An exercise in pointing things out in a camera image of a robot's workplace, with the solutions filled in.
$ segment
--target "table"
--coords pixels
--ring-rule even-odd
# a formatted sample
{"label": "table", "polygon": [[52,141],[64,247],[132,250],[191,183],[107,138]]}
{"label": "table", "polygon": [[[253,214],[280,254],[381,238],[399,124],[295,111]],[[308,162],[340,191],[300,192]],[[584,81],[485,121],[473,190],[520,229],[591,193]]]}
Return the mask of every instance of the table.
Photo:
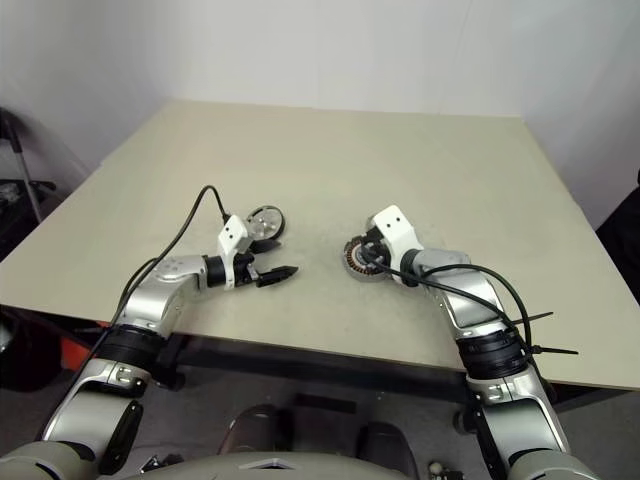
{"label": "table", "polygon": [[[300,271],[212,290],[180,332],[461,369],[423,292],[359,283],[341,264],[366,218],[395,203],[425,245],[467,252],[510,279],[530,313],[555,312],[534,322],[534,341],[580,355],[539,356],[549,380],[640,389],[640,309],[518,118],[171,101],[0,264],[0,304],[108,320],[207,183],[232,213],[280,207],[283,246],[256,265]],[[214,254],[220,228],[209,199],[174,253]]]}

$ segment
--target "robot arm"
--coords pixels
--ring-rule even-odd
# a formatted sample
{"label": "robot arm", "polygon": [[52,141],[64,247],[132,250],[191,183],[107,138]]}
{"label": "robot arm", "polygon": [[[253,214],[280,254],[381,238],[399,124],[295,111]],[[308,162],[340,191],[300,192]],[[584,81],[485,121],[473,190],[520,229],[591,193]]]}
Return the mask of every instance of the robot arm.
{"label": "robot arm", "polygon": [[248,251],[253,238],[238,216],[228,218],[218,240],[219,256],[166,258],[146,276],[57,407],[42,441],[0,458],[0,478],[87,480],[120,470],[142,419],[137,399],[161,376],[156,360],[188,304],[216,285],[262,287],[297,271],[258,273]]}
{"label": "robot arm", "polygon": [[[431,286],[425,288],[445,312],[467,370],[473,398],[471,414],[492,477],[597,478],[569,455],[562,426],[530,354],[518,331],[496,314],[503,308],[487,277],[464,268],[470,264],[469,257],[462,252],[424,248],[395,205],[372,217],[366,228],[367,233],[352,239],[344,250],[345,264],[356,278],[370,281],[391,273],[396,282],[415,287],[427,271],[459,266],[429,276]],[[495,308],[452,289],[472,294]]]}

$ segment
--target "black chair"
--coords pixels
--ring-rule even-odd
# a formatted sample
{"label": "black chair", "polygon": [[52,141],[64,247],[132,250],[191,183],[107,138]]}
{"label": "black chair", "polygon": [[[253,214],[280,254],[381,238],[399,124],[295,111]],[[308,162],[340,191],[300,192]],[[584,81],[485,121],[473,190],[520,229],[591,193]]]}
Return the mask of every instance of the black chair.
{"label": "black chair", "polygon": [[640,303],[640,186],[623,200],[596,233]]}

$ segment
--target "black cable tie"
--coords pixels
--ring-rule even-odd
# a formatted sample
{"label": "black cable tie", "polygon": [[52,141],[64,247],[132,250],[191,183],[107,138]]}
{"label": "black cable tie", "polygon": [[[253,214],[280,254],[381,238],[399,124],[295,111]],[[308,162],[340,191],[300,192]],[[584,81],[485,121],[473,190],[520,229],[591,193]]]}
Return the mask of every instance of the black cable tie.
{"label": "black cable tie", "polygon": [[[539,313],[537,315],[529,315],[528,319],[530,322],[532,322],[533,320],[539,320],[541,318],[545,318],[545,317],[550,317],[551,315],[553,315],[553,312],[545,312],[545,313]],[[513,320],[513,324],[514,325],[520,325],[524,323],[524,319],[519,318],[517,320]]]}
{"label": "black cable tie", "polygon": [[530,348],[530,353],[533,355],[539,355],[541,353],[562,353],[566,355],[579,355],[580,353],[576,350],[567,350],[564,348],[551,348],[551,347],[541,347],[540,345],[532,345]]}

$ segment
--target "red object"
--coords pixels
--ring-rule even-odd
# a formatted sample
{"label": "red object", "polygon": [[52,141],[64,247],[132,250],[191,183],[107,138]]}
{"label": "red object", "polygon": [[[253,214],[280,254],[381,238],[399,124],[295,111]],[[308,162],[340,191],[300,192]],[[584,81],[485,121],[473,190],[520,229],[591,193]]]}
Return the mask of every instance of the red object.
{"label": "red object", "polygon": [[74,372],[80,368],[89,354],[87,348],[64,337],[60,338],[60,347],[62,348],[62,367]]}

